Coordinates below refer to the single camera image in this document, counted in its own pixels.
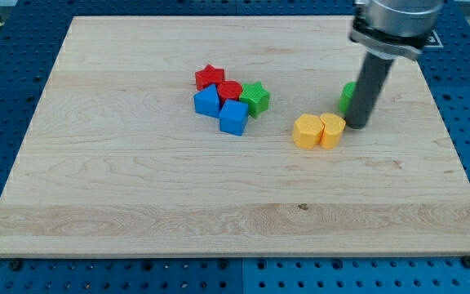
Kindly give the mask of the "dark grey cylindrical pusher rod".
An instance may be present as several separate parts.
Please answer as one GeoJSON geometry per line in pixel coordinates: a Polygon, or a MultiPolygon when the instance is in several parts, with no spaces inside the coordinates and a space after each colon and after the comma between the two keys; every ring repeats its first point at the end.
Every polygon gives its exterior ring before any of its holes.
{"type": "Polygon", "coordinates": [[[367,53],[358,75],[344,119],[352,129],[366,126],[392,67],[393,59],[367,53]]]}

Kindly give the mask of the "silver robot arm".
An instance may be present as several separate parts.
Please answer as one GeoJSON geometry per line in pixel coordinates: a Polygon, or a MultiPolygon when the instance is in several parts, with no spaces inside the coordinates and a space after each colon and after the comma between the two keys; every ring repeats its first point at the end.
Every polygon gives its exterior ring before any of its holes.
{"type": "Polygon", "coordinates": [[[428,43],[443,0],[355,0],[350,41],[366,49],[344,119],[366,126],[394,60],[417,60],[428,43]]]}

